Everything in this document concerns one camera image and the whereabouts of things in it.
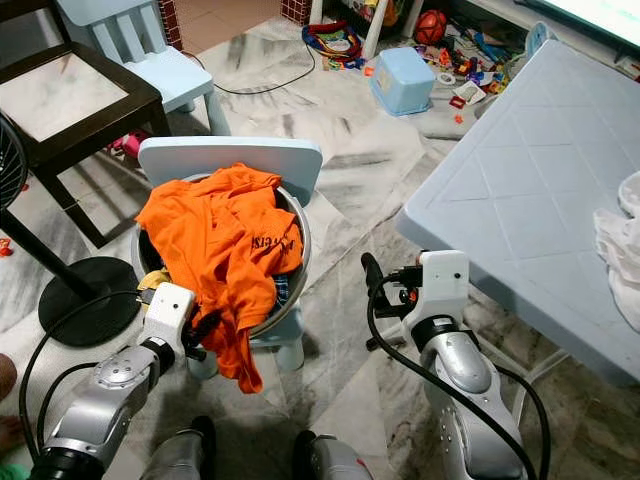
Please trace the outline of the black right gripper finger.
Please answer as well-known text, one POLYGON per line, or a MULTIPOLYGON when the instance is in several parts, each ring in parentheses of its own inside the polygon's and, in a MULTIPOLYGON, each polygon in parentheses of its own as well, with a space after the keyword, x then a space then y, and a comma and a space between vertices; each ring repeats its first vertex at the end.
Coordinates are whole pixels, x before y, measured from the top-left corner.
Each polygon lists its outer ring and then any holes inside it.
POLYGON ((360 257, 365 273, 367 297, 371 303, 388 303, 387 293, 384 291, 384 275, 381 273, 379 262, 370 252, 362 253, 360 257))

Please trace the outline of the orange shirt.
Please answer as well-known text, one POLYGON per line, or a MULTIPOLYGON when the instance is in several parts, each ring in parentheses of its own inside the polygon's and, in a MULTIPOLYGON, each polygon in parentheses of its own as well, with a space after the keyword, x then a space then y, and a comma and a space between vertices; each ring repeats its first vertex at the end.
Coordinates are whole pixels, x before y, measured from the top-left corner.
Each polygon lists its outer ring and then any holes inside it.
POLYGON ((294 214, 276 206, 280 184, 278 174, 237 163, 160 184, 136 218, 172 282, 195 292, 196 312, 221 311, 204 348, 246 394, 262 389, 250 338, 275 307, 273 276, 301 265, 294 214))

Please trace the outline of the white garment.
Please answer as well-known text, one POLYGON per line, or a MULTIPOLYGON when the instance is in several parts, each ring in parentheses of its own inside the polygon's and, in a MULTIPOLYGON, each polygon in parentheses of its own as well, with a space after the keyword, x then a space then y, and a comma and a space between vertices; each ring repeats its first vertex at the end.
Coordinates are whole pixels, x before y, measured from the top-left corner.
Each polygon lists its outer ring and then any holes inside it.
POLYGON ((595 248, 607 265, 607 280, 626 323, 640 333, 640 172, 623 179, 617 191, 623 215, 593 212, 595 248))

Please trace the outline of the yellow garment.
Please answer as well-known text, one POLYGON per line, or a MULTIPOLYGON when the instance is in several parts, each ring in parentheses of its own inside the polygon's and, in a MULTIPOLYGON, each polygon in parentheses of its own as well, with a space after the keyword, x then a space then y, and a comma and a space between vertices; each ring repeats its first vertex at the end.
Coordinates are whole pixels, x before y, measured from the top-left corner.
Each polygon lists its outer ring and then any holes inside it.
POLYGON ((172 276, 165 268, 148 271, 140 279, 137 289, 140 292, 155 291, 161 284, 172 282, 172 276))

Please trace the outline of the blue plaid garment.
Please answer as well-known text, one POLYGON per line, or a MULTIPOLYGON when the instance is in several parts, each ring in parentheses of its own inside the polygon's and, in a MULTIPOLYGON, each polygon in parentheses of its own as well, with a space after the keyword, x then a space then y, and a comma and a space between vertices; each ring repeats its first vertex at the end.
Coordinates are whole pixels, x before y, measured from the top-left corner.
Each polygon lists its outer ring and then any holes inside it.
POLYGON ((273 280, 276 292, 275 308, 283 308, 292 296, 291 275, 276 274, 273 276, 273 280))

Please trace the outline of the steel bucket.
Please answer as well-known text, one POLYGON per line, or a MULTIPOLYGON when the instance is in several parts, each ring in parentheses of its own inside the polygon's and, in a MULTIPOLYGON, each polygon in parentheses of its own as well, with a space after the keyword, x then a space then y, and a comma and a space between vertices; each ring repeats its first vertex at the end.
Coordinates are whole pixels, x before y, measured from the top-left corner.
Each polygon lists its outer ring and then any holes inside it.
MULTIPOLYGON (((308 283, 308 264, 312 257, 311 230, 305 209, 298 198, 283 186, 276 188, 276 206, 279 209, 293 212, 294 225, 300 233, 301 265, 287 275, 289 280, 289 296, 287 300, 276 302, 276 307, 264 324, 251 330, 250 344, 253 348, 266 346, 283 346, 284 343, 300 337, 301 312, 297 302, 308 283)), ((131 264, 137 273, 142 275, 163 268, 164 261, 152 247, 150 239, 140 227, 125 236, 131 241, 131 264)))

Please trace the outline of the black standing fan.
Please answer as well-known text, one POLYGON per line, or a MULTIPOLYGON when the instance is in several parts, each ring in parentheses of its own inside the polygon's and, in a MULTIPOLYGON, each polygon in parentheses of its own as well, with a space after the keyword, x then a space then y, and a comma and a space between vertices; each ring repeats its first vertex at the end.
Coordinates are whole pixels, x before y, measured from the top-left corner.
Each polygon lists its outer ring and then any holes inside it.
POLYGON ((38 300, 42 329, 70 347, 100 346, 118 337, 140 311, 132 266, 104 256, 68 264, 9 211, 28 182, 29 166, 22 137, 5 114, 0 133, 0 230, 52 274, 38 300))

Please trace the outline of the robot left leg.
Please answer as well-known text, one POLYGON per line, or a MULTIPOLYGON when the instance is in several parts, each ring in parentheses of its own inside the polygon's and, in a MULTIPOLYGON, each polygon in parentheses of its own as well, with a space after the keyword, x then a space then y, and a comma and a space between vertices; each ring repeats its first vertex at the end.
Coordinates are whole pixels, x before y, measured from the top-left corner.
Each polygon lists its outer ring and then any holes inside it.
POLYGON ((218 436, 209 416, 169 436, 151 454, 140 480, 215 480, 218 436))

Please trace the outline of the robot leg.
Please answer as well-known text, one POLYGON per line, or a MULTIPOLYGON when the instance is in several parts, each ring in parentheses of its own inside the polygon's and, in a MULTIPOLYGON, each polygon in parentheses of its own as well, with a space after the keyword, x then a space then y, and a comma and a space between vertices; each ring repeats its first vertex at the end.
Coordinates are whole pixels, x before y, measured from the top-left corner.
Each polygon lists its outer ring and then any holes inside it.
POLYGON ((293 480, 372 480, 369 467, 348 444, 333 435, 303 430, 294 438, 293 480))
POLYGON ((151 454, 140 480, 215 480, 218 436, 209 416, 169 436, 151 454))

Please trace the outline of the light blue folding table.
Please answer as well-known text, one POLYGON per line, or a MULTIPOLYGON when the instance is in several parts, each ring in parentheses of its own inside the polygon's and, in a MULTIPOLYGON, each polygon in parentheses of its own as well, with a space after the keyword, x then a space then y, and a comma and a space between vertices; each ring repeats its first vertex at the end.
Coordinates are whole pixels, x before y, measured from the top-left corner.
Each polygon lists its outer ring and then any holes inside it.
POLYGON ((562 42, 536 50, 404 204, 399 233, 460 250, 479 291, 609 383, 640 384, 594 212, 640 172, 640 82, 562 42))

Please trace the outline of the robot right leg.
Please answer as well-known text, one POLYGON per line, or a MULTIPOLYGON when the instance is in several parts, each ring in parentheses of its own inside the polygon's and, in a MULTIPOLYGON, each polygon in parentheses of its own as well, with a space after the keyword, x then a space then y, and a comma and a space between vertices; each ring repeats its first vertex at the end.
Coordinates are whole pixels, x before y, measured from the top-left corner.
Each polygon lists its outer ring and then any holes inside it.
POLYGON ((303 430, 294 438, 293 480, 372 480, 369 467, 348 444, 333 435, 303 430))

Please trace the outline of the light blue plastic chair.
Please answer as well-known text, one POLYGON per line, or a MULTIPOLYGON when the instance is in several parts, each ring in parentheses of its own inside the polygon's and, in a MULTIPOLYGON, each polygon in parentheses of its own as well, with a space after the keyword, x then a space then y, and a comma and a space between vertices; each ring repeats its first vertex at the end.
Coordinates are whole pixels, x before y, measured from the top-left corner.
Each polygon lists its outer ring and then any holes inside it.
POLYGON ((140 147, 141 168, 151 186, 164 180, 197 180, 216 169, 243 163, 282 177, 276 198, 285 209, 297 215, 303 241, 302 266, 291 274, 288 300, 268 317, 266 324, 252 330, 250 344, 255 348, 274 347, 279 369, 300 369, 305 362, 301 312, 296 306, 307 283, 310 261, 310 224, 305 207, 310 204, 319 177, 323 155, 320 148, 306 140, 269 137, 188 136, 152 137, 140 147))
POLYGON ((230 136, 212 74, 198 60, 166 44, 156 0, 55 0, 74 26, 86 28, 105 56, 160 92, 163 108, 188 113, 205 102, 209 129, 230 136))

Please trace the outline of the light blue plastic box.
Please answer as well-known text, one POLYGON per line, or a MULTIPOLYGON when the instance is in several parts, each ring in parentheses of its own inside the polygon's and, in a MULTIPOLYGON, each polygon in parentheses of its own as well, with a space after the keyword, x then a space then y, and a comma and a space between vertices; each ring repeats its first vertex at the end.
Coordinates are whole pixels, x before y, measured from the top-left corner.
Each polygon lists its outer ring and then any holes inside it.
POLYGON ((435 81, 434 69, 413 47, 392 47, 372 60, 372 96, 390 115, 425 113, 431 106, 435 81))

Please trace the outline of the white toy shelf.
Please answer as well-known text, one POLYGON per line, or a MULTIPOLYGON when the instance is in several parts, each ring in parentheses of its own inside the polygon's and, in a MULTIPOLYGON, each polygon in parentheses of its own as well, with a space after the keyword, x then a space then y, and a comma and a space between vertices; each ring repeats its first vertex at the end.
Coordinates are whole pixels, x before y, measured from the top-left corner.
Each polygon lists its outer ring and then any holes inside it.
MULTIPOLYGON (((385 27, 385 18, 388 17, 390 5, 396 3, 397 0, 374 0, 374 10, 372 10, 372 18, 370 19, 369 28, 362 44, 362 56, 365 60, 372 60, 378 55, 379 42, 381 33, 385 27)), ((399 36, 412 38, 415 32, 417 20, 422 13, 422 6, 426 0, 407 0, 410 3, 408 8, 397 8, 399 18, 402 19, 402 27, 399 28, 399 36)))

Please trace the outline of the orange ball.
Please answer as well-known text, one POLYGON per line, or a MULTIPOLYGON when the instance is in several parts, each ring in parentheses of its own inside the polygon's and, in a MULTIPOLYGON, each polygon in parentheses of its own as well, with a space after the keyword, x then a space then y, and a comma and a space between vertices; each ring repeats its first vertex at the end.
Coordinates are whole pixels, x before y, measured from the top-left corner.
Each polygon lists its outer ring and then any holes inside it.
POLYGON ((425 10, 413 26, 412 40, 420 45, 438 46, 442 44, 447 27, 448 19, 444 12, 438 9, 425 10))

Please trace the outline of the dark wooden side table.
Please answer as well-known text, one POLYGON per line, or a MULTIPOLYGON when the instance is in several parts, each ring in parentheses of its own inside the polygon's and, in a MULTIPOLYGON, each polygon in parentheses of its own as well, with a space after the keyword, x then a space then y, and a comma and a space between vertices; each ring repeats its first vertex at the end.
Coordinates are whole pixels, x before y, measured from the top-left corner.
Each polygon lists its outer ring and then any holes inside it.
POLYGON ((108 243, 108 237, 59 175, 143 125, 159 136, 172 133, 159 90, 76 42, 3 68, 0 110, 26 148, 31 173, 96 247, 108 243))

